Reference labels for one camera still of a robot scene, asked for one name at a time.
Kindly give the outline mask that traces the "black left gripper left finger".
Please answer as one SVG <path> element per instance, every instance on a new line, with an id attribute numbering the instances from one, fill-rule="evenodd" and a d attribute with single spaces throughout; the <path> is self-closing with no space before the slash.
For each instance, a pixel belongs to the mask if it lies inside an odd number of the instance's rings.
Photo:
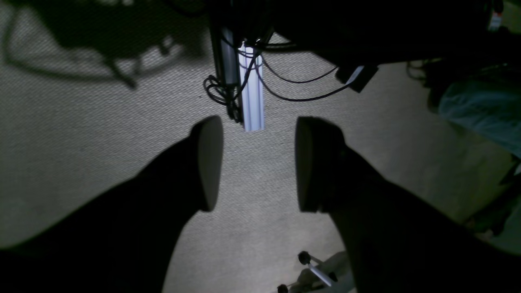
<path id="1" fill-rule="evenodd" d="M 219 194 L 223 123 L 207 117 L 133 178 L 1 250 L 2 293 L 160 293 L 184 226 Z"/>

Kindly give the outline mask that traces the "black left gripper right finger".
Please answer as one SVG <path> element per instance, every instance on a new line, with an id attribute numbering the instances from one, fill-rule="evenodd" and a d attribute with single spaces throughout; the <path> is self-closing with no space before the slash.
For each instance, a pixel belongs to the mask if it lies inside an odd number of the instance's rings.
<path id="1" fill-rule="evenodd" d="M 298 117 L 298 207 L 331 217 L 359 293 L 519 293 L 520 255 L 386 180 L 325 119 Z"/>

